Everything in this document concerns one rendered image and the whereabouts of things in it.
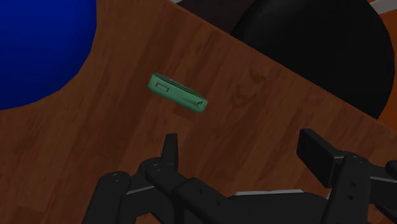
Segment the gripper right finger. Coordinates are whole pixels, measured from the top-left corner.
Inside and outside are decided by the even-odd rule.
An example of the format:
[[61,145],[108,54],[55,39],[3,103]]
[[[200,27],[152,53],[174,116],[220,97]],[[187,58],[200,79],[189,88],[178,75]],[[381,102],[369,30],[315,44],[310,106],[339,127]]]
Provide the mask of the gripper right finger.
[[338,150],[312,129],[301,129],[296,154],[330,188],[321,224],[368,224],[373,204],[397,224],[397,160],[384,167],[350,151]]

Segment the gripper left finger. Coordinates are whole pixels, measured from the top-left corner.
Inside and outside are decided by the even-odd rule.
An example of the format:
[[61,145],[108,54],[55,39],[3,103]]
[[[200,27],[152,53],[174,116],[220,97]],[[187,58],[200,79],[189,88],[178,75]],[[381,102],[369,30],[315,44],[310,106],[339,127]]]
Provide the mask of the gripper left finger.
[[162,154],[99,178],[81,224],[136,224],[151,213],[161,224],[231,224],[231,202],[197,178],[178,172],[178,137],[167,134]]

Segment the blue round bowl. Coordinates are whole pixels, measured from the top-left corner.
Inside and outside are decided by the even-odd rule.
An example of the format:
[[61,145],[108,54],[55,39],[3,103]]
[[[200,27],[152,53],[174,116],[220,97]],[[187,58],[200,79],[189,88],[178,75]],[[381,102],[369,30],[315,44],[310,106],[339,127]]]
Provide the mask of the blue round bowl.
[[91,52],[97,0],[0,0],[0,110],[64,87]]

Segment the green flat phone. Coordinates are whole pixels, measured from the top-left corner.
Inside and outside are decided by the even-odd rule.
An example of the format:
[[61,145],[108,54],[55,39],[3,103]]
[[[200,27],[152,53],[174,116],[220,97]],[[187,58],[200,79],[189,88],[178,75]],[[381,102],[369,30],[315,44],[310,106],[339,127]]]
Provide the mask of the green flat phone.
[[151,75],[148,88],[155,94],[196,113],[202,113],[207,106],[207,100],[200,94],[160,73]]

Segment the black round chair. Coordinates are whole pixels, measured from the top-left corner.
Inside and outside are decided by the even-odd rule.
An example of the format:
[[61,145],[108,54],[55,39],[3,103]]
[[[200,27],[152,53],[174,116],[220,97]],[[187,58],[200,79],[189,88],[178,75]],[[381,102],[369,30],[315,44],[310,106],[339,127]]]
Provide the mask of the black round chair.
[[367,0],[175,0],[178,5],[378,118],[394,49]]

